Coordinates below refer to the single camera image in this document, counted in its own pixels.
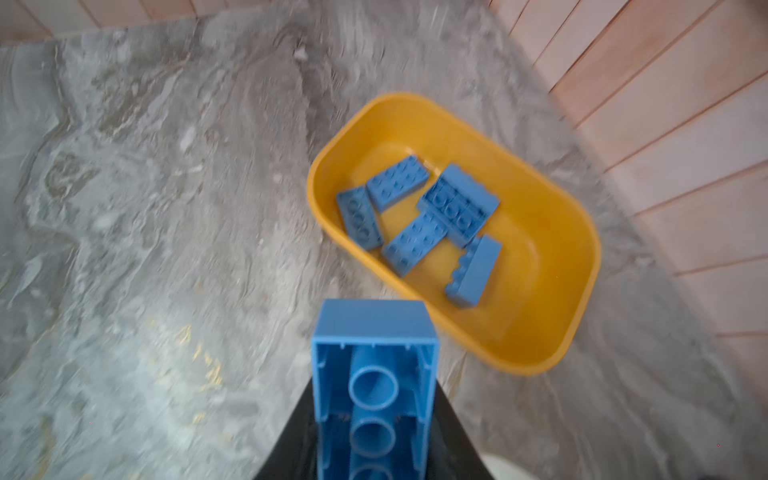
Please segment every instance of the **marble countertop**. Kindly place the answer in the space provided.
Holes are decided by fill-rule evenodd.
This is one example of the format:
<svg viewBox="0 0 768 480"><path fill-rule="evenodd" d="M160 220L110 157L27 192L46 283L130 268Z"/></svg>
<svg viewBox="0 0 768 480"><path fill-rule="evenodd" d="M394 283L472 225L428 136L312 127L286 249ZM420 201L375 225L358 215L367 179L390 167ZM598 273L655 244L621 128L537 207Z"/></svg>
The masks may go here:
<svg viewBox="0 0 768 480"><path fill-rule="evenodd" d="M542 479L768 478L768 417L484 5L273 2L0 48L0 478L250 478L326 297L395 294L306 203L319 149L416 91L572 192L603 242L545 374L442 336L479 450Z"/></svg>

